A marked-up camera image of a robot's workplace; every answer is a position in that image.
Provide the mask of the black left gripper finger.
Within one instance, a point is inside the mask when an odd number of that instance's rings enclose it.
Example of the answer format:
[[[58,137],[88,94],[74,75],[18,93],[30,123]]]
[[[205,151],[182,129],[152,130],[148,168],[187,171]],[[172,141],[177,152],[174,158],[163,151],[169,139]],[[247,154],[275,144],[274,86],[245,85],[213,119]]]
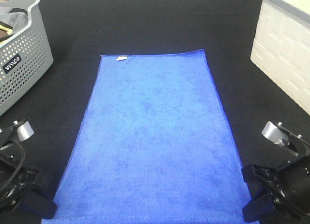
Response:
[[[41,195],[49,199],[52,199],[52,195],[48,191],[52,180],[53,180],[52,173],[47,172],[45,170],[39,170],[37,178],[36,178],[36,185],[38,187],[38,191]]]
[[[52,219],[55,216],[57,205],[42,194],[27,191],[20,200],[20,210],[43,219]]]

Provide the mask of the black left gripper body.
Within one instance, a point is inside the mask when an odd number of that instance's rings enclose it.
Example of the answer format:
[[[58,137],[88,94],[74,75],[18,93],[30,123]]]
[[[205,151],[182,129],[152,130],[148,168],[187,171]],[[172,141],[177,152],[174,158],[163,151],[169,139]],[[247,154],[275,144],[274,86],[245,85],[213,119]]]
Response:
[[[40,171],[27,168],[21,161],[0,159],[0,212],[37,213],[40,201],[38,178]]]

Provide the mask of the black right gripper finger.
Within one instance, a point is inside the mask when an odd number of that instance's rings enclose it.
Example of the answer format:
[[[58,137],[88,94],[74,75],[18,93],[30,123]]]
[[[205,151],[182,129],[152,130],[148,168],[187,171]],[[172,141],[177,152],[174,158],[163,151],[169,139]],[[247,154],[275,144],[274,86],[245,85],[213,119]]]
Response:
[[[243,208],[242,214],[247,223],[269,218],[274,213],[273,197],[268,193],[251,199]]]
[[[254,182],[253,164],[248,164],[242,168],[242,176],[245,183]]]

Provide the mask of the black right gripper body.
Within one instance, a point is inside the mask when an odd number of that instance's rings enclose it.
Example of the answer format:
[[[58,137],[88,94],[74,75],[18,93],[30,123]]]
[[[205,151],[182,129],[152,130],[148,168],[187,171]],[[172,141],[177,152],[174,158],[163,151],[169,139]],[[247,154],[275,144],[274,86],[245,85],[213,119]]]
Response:
[[[301,158],[283,167],[253,165],[254,181],[272,197],[282,215],[294,219],[310,217],[310,159]]]

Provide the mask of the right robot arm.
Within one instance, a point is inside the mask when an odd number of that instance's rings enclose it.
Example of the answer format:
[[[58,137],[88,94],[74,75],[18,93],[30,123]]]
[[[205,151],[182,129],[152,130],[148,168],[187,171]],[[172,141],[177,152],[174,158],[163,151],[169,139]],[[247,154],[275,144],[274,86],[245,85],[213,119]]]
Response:
[[[259,190],[242,208],[247,223],[267,219],[274,214],[310,222],[310,145],[282,126],[267,122],[262,135],[294,155],[277,167],[248,164],[242,169],[246,183],[256,183]]]

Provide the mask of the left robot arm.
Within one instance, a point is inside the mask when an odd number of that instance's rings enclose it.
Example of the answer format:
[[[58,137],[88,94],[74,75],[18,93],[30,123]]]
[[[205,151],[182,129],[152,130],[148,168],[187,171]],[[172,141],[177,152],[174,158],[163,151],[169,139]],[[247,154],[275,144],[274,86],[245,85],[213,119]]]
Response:
[[[16,210],[52,219],[57,210],[47,195],[52,174],[24,165],[26,152],[20,143],[33,134],[26,120],[0,130],[0,212]]]

